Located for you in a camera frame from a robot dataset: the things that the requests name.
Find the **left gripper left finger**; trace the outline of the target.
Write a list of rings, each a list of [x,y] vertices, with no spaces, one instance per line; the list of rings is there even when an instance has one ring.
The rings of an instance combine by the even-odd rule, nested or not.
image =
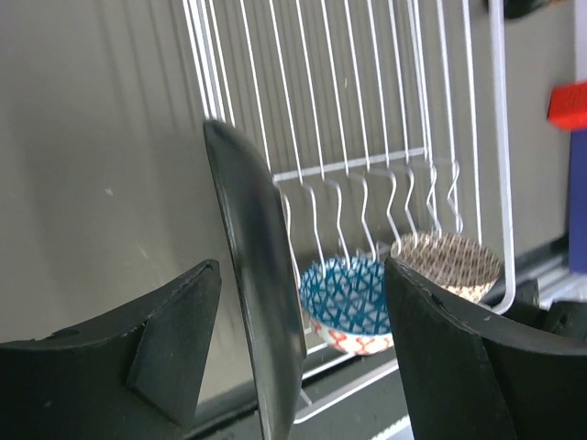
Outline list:
[[[4,439],[182,439],[221,291],[217,261],[40,340],[1,346]]]

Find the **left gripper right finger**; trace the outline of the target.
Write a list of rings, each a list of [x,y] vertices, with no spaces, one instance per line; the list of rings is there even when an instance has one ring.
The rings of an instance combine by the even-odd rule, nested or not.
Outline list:
[[[386,302],[417,439],[583,439],[586,306],[534,327],[469,302],[395,258]]]

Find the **black floral rectangular tray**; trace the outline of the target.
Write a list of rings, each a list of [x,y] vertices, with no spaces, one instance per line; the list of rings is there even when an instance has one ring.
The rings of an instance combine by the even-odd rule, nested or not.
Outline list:
[[[254,145],[218,120],[203,123],[247,333],[261,435],[287,439],[306,358],[282,198]]]

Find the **brown patterned small bowl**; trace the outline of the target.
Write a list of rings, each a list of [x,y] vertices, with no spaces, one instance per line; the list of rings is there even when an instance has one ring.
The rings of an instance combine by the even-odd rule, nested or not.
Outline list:
[[[501,260],[478,241],[455,234],[406,234],[390,254],[445,290],[478,303],[500,277]]]

